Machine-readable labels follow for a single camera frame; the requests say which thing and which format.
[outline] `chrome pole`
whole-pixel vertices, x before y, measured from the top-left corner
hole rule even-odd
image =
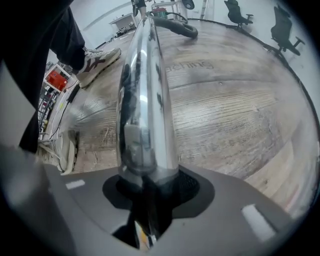
[[[168,80],[155,22],[142,19],[121,74],[117,103],[119,175],[142,188],[178,175],[178,154]]]

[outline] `black handle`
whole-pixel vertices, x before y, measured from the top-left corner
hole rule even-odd
[[[152,19],[157,27],[168,29],[178,35],[193,39],[198,36],[198,30],[189,24],[181,24],[161,17],[152,17]]]

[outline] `office chair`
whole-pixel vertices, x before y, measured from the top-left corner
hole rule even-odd
[[[278,7],[274,7],[275,14],[275,26],[271,28],[271,35],[274,41],[276,41],[279,45],[279,50],[277,53],[279,54],[282,50],[285,52],[287,49],[293,52],[295,55],[300,56],[300,52],[296,49],[298,44],[303,43],[300,38],[296,36],[296,43],[292,44],[289,41],[289,36],[291,32],[292,22],[289,19],[290,14],[282,9],[279,5]]]
[[[252,14],[247,14],[247,18],[244,18],[241,16],[238,1],[228,0],[228,1],[224,1],[224,3],[229,10],[228,17],[229,17],[230,21],[238,24],[238,28],[242,28],[243,23],[246,25],[253,23],[250,20],[250,17],[253,16]]]

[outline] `laminate flooring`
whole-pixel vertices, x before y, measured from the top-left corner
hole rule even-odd
[[[243,179],[299,216],[314,192],[319,155],[301,86],[253,39],[219,24],[189,23],[198,29],[197,39],[157,29],[179,161]],[[79,131],[74,173],[117,166],[117,95],[133,34],[104,46],[121,48],[121,58],[65,111],[60,131]]]

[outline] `red container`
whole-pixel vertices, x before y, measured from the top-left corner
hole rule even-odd
[[[162,17],[162,18],[165,18],[165,19],[168,18],[167,14],[166,14],[167,13],[166,8],[155,8],[155,9],[152,10],[152,13],[156,17]]]
[[[62,75],[60,75],[56,71],[52,71],[47,77],[46,80],[49,84],[53,85],[55,88],[57,88],[59,91],[62,91],[66,84],[67,79],[65,79]]]

